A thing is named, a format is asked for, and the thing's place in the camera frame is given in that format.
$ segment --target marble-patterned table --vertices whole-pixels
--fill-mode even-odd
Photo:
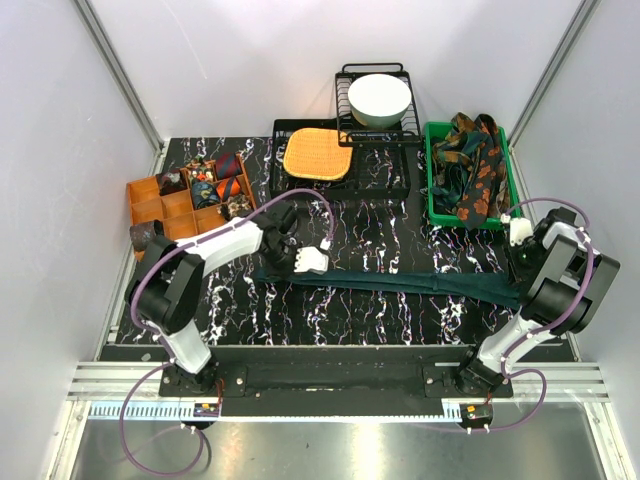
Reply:
[[[163,171],[240,151],[256,201],[268,192],[271,140],[174,138]],[[412,191],[406,201],[333,203],[337,231],[332,268],[370,272],[496,272],[506,268],[500,232],[429,225],[425,211],[425,160],[407,150]],[[319,244],[328,227],[320,202],[297,202],[296,237]],[[502,326],[510,311],[465,297],[366,292],[339,288],[260,284],[257,255],[235,260],[205,278],[196,322],[211,345],[409,345],[476,343]],[[116,343],[149,344],[128,310]]]

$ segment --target woven placemat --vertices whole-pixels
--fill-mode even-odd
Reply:
[[[340,180],[349,171],[352,150],[338,145],[337,130],[303,128],[289,138],[283,165],[294,177]]]

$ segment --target dark green cloth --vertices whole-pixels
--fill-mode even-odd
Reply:
[[[371,273],[330,270],[324,275],[299,273],[286,280],[259,269],[258,282],[287,281],[295,285],[339,287],[354,290],[460,295],[509,308],[518,308],[518,292],[508,284],[505,273]]]

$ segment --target black tray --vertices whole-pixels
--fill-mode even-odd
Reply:
[[[269,172],[269,191],[275,197],[294,188],[311,188],[327,200],[389,199],[404,200],[409,195],[411,180],[404,148],[387,143],[383,148],[354,148],[351,167],[342,180],[323,182],[305,180],[285,172],[282,161],[289,137],[301,128],[335,130],[332,120],[276,120]]]
[[[371,130],[351,114],[349,87],[358,78],[370,73],[384,73],[399,78],[411,91],[411,104],[397,124],[385,130]],[[336,73],[336,109],[339,143],[343,147],[372,147],[395,143],[398,147],[421,146],[418,109],[409,73],[401,63],[347,63]]]

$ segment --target white wall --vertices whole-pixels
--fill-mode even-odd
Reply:
[[[603,368],[640,471],[640,3],[602,2],[521,140],[532,196],[571,199],[591,216],[598,249],[622,267],[581,352]],[[538,207],[546,214],[548,205]]]
[[[153,154],[72,2],[0,2],[0,470],[35,479]]]
[[[348,62],[401,61],[422,122],[511,129],[579,0],[93,0],[161,135],[335,116]]]

